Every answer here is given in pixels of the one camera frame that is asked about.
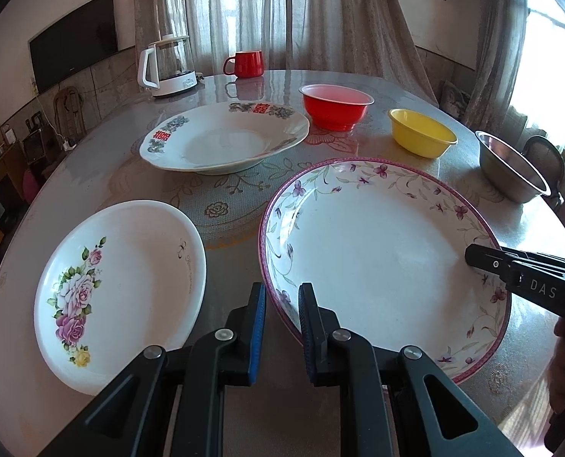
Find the red plastic bowl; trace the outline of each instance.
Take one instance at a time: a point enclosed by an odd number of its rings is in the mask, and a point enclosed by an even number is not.
[[[366,93],[331,84],[303,86],[299,92],[314,125],[342,132],[352,130],[374,102]]]

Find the yellow bowl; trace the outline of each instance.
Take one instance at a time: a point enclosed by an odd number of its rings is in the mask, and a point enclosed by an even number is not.
[[[445,125],[417,111],[391,109],[393,138],[408,151],[425,158],[439,158],[452,145],[456,135]]]

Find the plate with rose pattern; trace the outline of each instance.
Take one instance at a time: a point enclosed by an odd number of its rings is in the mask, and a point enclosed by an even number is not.
[[[464,262],[471,243],[499,245],[455,190],[408,166],[329,160],[297,174],[271,200],[259,233],[268,293],[301,341],[298,287],[373,345],[421,347],[456,383],[498,348],[510,296]]]
[[[289,106],[216,103],[163,121],[139,152],[163,170],[233,174],[298,145],[309,129],[308,119]]]
[[[183,345],[206,279],[198,230],[176,208],[130,201],[79,224],[48,261],[34,323],[45,362],[96,395],[145,347]]]

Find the chair backrest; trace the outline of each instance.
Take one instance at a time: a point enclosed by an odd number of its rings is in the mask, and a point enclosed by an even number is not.
[[[551,195],[557,195],[564,178],[564,159],[557,148],[546,137],[533,136],[526,141],[522,154],[541,172],[551,188]]]
[[[61,135],[75,142],[86,135],[81,106],[83,100],[75,86],[61,89],[54,97],[54,123]]]

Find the flat screen tv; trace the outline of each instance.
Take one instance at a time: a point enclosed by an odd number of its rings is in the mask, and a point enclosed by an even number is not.
[[[117,53],[113,0],[92,0],[29,41],[39,93]]]

